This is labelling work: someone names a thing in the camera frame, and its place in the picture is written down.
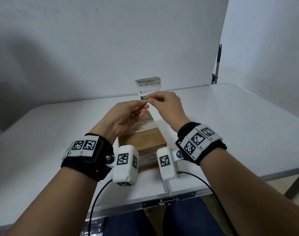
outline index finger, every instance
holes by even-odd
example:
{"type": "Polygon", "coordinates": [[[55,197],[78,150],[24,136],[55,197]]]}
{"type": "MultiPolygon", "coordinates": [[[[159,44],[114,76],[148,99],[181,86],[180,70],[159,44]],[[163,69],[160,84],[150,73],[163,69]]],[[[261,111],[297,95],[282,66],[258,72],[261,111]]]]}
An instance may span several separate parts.
{"type": "Polygon", "coordinates": [[[149,98],[165,98],[166,94],[167,94],[166,91],[156,91],[154,93],[150,93],[149,95],[146,95],[144,99],[148,100],[149,98]]]}
{"type": "Polygon", "coordinates": [[[140,107],[142,105],[145,105],[147,102],[144,100],[131,100],[131,101],[127,101],[125,102],[126,105],[128,106],[128,108],[130,110],[136,108],[136,107],[140,107]]]}

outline brown box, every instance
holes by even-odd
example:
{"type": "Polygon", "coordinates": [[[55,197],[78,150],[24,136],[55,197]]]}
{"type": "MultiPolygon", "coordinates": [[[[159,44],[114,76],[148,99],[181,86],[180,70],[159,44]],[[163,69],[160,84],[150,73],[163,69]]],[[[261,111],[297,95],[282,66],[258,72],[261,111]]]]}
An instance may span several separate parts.
{"type": "Polygon", "coordinates": [[[156,151],[167,145],[148,110],[140,122],[118,140],[119,146],[132,145],[139,152],[139,172],[158,167],[156,151]]]}

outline white table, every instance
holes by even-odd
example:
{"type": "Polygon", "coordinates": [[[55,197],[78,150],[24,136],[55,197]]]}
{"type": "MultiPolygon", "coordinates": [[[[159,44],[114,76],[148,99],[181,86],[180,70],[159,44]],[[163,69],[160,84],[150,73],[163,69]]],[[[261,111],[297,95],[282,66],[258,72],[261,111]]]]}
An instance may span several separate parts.
{"type": "MultiPolygon", "coordinates": [[[[175,91],[192,121],[206,123],[218,132],[228,151],[264,180],[299,174],[299,118],[230,84],[175,91]]],[[[117,102],[137,96],[50,104],[37,107],[0,136],[0,230],[28,207],[60,169],[61,157],[70,142],[88,132],[117,102]]],[[[167,141],[175,147],[177,135],[154,107],[150,112],[167,141]]],[[[206,180],[200,168],[179,162],[206,180]]],[[[111,173],[98,184],[100,188],[111,173]]],[[[142,202],[182,193],[209,194],[199,180],[188,175],[167,183],[165,192],[159,170],[139,174],[134,187],[109,184],[94,208],[94,217],[142,208],[142,202]]]]}

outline person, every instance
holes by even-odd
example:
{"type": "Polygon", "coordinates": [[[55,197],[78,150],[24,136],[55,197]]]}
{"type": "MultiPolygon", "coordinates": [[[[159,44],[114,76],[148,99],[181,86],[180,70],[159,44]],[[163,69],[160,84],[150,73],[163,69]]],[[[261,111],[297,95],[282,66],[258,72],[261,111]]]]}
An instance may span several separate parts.
{"type": "MultiPolygon", "coordinates": [[[[158,91],[146,96],[145,100],[157,108],[175,132],[191,122],[180,98],[173,92],[158,91]]],[[[144,116],[148,107],[142,100],[118,103],[90,132],[113,144],[118,136],[144,116]]],[[[299,235],[299,206],[226,150],[214,149],[199,166],[238,235],[299,235]]],[[[96,180],[62,167],[6,235],[78,236],[96,186],[96,180]]],[[[164,225],[173,230],[171,235],[224,235],[199,198],[177,201],[168,206],[164,225]]],[[[141,210],[109,217],[103,235],[155,235],[155,232],[141,210]]]]}

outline blue pants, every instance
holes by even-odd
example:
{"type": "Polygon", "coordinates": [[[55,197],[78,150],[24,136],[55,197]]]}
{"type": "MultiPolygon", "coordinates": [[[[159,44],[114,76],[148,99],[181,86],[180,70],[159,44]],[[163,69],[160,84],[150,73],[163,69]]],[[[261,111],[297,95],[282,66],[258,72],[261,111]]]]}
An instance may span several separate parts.
{"type": "MultiPolygon", "coordinates": [[[[225,236],[222,229],[199,198],[171,202],[167,206],[164,235],[225,236]]],[[[153,236],[155,230],[143,210],[108,218],[103,236],[153,236]]]]}

